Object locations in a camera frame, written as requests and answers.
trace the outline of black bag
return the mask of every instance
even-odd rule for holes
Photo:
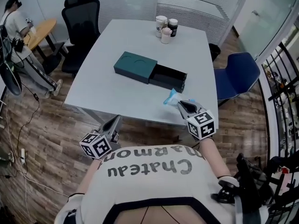
[[[10,13],[6,16],[3,24],[0,25],[0,65],[2,65],[5,61],[10,61],[11,54],[13,52],[12,43],[10,42],[4,26],[9,15]]]

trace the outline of blue chair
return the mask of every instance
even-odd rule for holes
[[[246,93],[260,76],[260,69],[248,52],[233,53],[228,56],[224,69],[214,69],[218,107],[229,99]]]

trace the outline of black office chair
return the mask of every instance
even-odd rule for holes
[[[68,47],[69,53],[61,70],[75,76],[100,35],[98,28],[100,1],[65,0],[64,7],[62,17],[74,46]]]

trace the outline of white table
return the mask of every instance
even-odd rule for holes
[[[100,123],[103,120],[93,111],[184,125],[177,109],[163,105],[170,90],[115,73],[113,66],[127,51],[187,73],[183,94],[211,110],[218,128],[216,84],[206,33],[179,26],[176,37],[165,45],[155,32],[154,21],[112,20],[84,60],[65,103],[81,108]]]

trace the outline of sneaker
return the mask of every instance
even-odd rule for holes
[[[47,90],[47,92],[45,93],[45,99],[49,99],[50,98],[50,91]]]
[[[62,79],[59,79],[59,80],[56,82],[56,84],[57,84],[56,90],[53,91],[53,95],[54,95],[54,96],[57,96],[57,95],[59,94],[60,89],[61,89],[62,84],[63,84],[63,80],[62,80]]]

